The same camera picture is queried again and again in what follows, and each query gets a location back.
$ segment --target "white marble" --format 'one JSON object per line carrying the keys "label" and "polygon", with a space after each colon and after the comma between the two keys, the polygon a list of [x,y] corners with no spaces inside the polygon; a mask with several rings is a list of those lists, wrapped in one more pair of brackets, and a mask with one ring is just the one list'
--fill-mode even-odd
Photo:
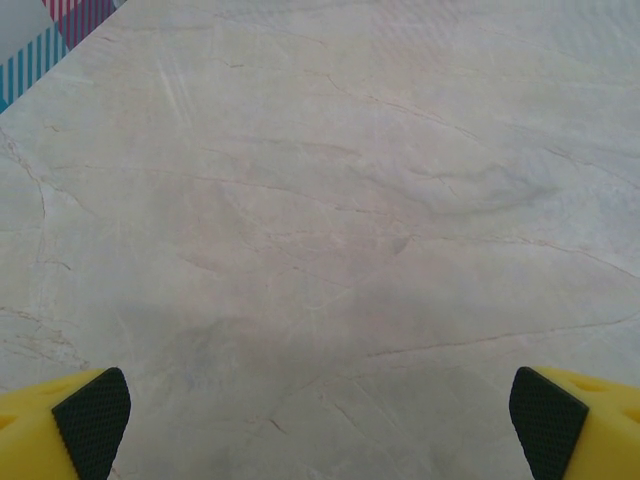
{"label": "white marble", "polygon": [[0,117],[0,383],[119,365],[113,478],[530,478],[640,384],[634,0],[130,0]]}

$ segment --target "textured black grip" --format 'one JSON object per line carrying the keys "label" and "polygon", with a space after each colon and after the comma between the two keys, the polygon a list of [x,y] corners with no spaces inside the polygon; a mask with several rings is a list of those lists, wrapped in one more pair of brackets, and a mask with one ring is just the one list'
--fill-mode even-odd
{"label": "textured black grip", "polygon": [[52,409],[80,480],[106,480],[129,421],[131,399],[119,368],[105,370]]}
{"label": "textured black grip", "polygon": [[535,480],[561,480],[589,408],[535,370],[516,373],[509,398],[511,421]]}

